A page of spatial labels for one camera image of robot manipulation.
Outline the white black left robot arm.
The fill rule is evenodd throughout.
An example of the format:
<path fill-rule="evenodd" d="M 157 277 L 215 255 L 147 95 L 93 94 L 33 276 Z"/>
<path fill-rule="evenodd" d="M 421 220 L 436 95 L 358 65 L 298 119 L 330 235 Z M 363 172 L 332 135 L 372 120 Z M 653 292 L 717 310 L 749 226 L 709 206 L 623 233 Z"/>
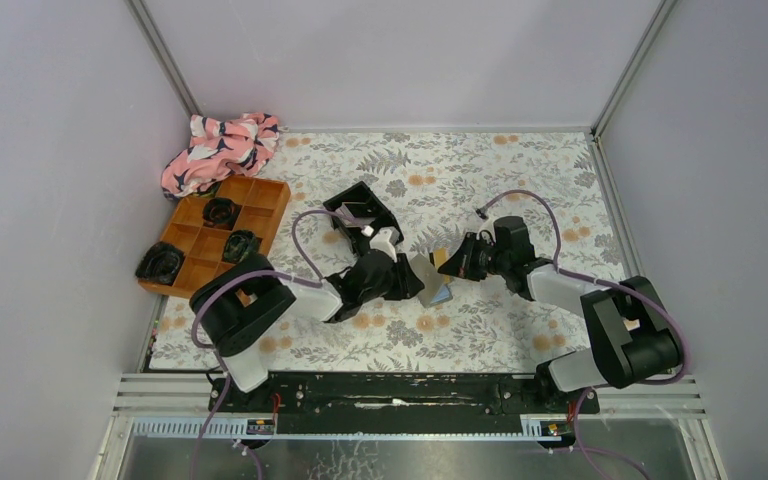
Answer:
<path fill-rule="evenodd" d="M 339 323 L 373 300 L 414 298 L 425 284 L 407 256 L 371 249 L 356 263 L 322 283 L 275 270 L 266 256 L 253 254 L 192 294 L 194 326 L 210 340 L 220 367 L 233 382 L 232 398 L 248 411 L 269 401 L 269 369 L 258 342 L 281 320 Z"/>

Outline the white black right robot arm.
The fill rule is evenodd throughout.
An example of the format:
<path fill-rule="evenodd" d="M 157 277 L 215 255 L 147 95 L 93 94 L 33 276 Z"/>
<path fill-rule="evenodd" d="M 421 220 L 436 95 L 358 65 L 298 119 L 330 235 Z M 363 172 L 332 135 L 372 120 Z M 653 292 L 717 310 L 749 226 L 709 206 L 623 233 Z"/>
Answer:
<path fill-rule="evenodd" d="M 682 341 L 648 279 L 612 283 L 562 269 L 536 254 L 519 217 L 491 219 L 480 232 L 467 233 L 438 271 L 476 282 L 499 276 L 512 294 L 583 319 L 588 348 L 535 370 L 533 396 L 543 410 L 561 410 L 588 387 L 622 389 L 685 364 Z"/>

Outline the black plastic card tray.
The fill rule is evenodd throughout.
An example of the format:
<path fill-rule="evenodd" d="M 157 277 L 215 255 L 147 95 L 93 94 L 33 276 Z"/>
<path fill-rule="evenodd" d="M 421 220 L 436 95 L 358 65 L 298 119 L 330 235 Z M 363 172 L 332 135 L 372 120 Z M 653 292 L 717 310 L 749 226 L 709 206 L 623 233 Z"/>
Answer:
<path fill-rule="evenodd" d="M 404 241 L 395 215 L 364 181 L 359 181 L 325 200 L 323 206 L 327 211 L 340 215 L 340 218 L 331 218 L 332 228 L 348 240 L 350 249 L 356 256 L 369 250 L 371 237 L 363 233 L 365 226 L 371 227 L 373 233 L 382 228 L 393 228 L 396 232 L 393 244 L 398 246 Z"/>

